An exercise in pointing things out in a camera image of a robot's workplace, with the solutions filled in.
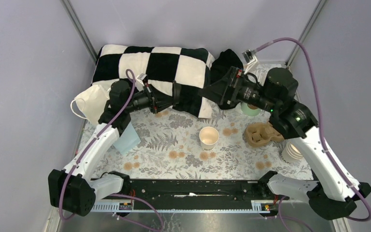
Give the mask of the white paper coffee cup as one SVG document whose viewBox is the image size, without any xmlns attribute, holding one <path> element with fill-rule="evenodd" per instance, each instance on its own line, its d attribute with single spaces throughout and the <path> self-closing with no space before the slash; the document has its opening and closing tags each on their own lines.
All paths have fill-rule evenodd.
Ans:
<svg viewBox="0 0 371 232">
<path fill-rule="evenodd" d="M 199 140 L 203 150 L 212 150 L 219 140 L 219 132 L 213 127 L 204 127 L 199 132 Z"/>
</svg>

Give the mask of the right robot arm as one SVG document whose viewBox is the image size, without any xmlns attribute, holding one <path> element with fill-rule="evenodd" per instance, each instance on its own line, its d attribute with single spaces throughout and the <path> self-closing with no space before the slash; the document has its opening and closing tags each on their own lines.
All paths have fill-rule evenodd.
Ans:
<svg viewBox="0 0 371 232">
<path fill-rule="evenodd" d="M 199 95 L 218 105 L 244 102 L 269 112 L 270 124 L 303 155 L 316 175 L 315 181 L 305 181 L 269 171 L 258 181 L 260 197 L 300 200 L 326 220 L 348 218 L 356 202 L 371 193 L 371 186 L 352 177 L 330 150 L 311 110 L 294 98 L 298 85 L 284 68 L 270 69 L 264 84 L 258 84 L 241 69 L 231 67 L 220 80 L 199 90 Z"/>
</svg>

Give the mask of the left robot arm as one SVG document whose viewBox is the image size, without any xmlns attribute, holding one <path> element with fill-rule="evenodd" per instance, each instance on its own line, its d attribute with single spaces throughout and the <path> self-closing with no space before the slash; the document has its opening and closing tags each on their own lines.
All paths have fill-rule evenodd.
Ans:
<svg viewBox="0 0 371 232">
<path fill-rule="evenodd" d="M 123 199 L 129 196 L 131 187 L 128 175 L 112 172 L 91 180 L 94 169 L 106 151 L 127 130 L 131 112 L 148 108 L 156 114 L 175 106 L 180 101 L 182 86 L 174 81 L 171 95 L 157 90 L 148 82 L 142 88 L 142 91 L 135 92 L 136 85 L 122 79 L 112 83 L 110 98 L 84 149 L 62 170 L 53 169 L 48 176 L 50 204 L 53 207 L 86 216 L 95 202 L 105 197 L 114 194 Z"/>
</svg>

